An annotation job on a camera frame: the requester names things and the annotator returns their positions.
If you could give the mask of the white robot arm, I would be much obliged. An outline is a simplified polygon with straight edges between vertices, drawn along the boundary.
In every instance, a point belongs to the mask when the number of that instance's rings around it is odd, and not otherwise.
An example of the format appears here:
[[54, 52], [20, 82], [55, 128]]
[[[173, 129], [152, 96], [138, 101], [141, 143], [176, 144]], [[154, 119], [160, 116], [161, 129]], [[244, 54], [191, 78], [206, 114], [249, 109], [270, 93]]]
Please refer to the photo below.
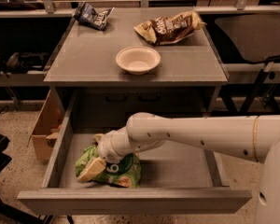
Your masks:
[[168, 119], [135, 113], [103, 135], [98, 156], [77, 176], [88, 182], [109, 163], [173, 141], [263, 164], [255, 224], [280, 224], [280, 115]]

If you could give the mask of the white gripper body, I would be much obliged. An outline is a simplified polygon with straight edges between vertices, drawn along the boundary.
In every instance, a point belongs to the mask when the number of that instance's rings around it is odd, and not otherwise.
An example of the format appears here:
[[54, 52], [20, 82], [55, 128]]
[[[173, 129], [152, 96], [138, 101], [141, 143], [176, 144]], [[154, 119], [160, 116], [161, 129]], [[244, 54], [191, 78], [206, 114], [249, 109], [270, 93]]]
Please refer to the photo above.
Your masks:
[[127, 141], [127, 135], [124, 133], [106, 133], [98, 144], [99, 157], [108, 163], [120, 162], [128, 154]]

